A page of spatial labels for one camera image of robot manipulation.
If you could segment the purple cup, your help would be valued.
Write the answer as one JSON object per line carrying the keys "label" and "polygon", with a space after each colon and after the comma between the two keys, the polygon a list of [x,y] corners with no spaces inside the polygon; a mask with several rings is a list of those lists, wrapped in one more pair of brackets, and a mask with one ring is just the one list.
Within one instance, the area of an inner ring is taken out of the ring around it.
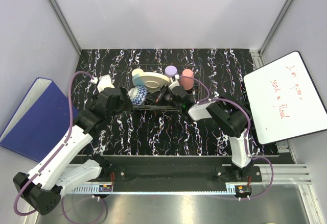
{"label": "purple cup", "polygon": [[167,66],[165,68],[165,73],[164,73],[165,76],[171,78],[171,77],[174,77],[177,74],[178,74],[178,70],[177,70],[177,68],[175,66],[170,65],[170,66]]}

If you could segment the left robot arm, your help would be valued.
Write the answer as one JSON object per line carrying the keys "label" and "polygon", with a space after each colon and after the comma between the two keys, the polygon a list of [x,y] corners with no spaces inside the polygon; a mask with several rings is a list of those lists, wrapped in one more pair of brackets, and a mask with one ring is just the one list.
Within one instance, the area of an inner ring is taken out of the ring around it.
{"label": "left robot arm", "polygon": [[99,135],[111,118],[132,110],[135,97],[134,89],[104,88],[87,109],[78,113],[67,133],[38,165],[28,173],[18,172],[14,176],[13,183],[18,191],[14,212],[23,215],[17,207],[18,200],[22,198],[35,212],[47,215],[79,185],[112,177],[111,164],[100,155],[91,156],[69,172],[64,172],[64,169],[81,149]]}

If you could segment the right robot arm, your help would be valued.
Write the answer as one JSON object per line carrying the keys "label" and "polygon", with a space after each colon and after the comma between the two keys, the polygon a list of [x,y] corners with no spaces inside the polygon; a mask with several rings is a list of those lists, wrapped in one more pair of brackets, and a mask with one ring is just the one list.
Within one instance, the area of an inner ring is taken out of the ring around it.
{"label": "right robot arm", "polygon": [[224,135],[229,137],[232,165],[229,180],[244,181],[250,176],[253,162],[249,153],[248,134],[251,127],[251,112],[237,103],[231,96],[224,95],[206,101],[195,101],[182,86],[148,94],[146,100],[156,106],[176,108],[187,121],[212,119]]}

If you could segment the cream and brown mug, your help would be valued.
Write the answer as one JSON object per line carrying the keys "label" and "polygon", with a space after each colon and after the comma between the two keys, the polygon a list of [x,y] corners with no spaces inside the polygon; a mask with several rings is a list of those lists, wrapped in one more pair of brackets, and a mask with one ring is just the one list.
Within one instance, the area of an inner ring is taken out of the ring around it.
{"label": "cream and brown mug", "polygon": [[136,68],[132,71],[132,78],[136,79],[140,74],[143,74],[144,71],[141,68]]}

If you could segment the cream and blue plate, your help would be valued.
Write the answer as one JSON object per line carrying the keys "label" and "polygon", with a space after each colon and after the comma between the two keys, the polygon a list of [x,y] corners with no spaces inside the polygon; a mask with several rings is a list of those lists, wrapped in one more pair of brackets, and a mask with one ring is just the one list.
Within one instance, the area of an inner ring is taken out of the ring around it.
{"label": "cream and blue plate", "polygon": [[132,82],[134,86],[146,87],[149,92],[157,92],[163,86],[171,84],[167,76],[156,72],[133,73]]}

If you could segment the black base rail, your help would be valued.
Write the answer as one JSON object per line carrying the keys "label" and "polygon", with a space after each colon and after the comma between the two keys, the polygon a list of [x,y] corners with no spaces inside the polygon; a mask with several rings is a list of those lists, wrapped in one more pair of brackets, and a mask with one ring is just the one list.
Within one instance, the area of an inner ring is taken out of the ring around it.
{"label": "black base rail", "polygon": [[218,192],[227,183],[260,183],[260,168],[242,177],[230,156],[105,156],[114,173],[113,191]]}

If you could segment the whiteboard with red writing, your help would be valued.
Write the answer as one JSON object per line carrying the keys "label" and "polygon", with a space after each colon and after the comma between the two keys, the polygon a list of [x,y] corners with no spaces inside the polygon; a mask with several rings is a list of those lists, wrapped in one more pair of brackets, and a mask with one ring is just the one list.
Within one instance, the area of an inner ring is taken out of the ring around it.
{"label": "whiteboard with red writing", "polygon": [[244,84],[260,144],[326,130],[326,107],[300,52],[247,74]]}

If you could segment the pink cup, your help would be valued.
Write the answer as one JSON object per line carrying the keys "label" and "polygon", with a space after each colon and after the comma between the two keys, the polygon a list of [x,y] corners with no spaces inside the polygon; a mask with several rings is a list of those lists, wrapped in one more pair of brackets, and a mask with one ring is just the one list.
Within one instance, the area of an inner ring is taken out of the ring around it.
{"label": "pink cup", "polygon": [[194,86],[194,73],[191,69],[184,69],[180,76],[180,85],[184,87],[185,90],[191,90]]}

